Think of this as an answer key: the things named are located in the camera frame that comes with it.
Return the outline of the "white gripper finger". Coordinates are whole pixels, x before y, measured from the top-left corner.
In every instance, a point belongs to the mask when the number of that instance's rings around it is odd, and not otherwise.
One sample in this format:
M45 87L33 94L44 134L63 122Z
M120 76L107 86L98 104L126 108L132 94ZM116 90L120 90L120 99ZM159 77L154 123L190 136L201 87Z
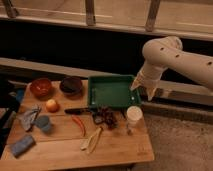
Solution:
M146 89L148 100L151 101L155 95L156 89L151 87Z
M134 81L131 84L130 90L133 91L141 86L141 80L138 78L135 78Z

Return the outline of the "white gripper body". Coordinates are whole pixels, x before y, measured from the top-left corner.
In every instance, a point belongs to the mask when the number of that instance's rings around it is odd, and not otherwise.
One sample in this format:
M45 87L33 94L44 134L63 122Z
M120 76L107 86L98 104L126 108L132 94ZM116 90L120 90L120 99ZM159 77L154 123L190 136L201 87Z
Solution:
M156 88L163 72L162 67L145 62L136 77L138 85L145 88Z

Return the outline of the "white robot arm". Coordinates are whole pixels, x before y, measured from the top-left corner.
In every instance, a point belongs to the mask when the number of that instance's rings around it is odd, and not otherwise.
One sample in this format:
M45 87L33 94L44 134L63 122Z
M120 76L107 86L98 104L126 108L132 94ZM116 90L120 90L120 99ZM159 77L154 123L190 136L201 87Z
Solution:
M182 41L168 36L147 41L142 48L144 64L131 84L133 91L142 86L148 100L155 95L162 74L172 69L213 91L213 57L183 51Z

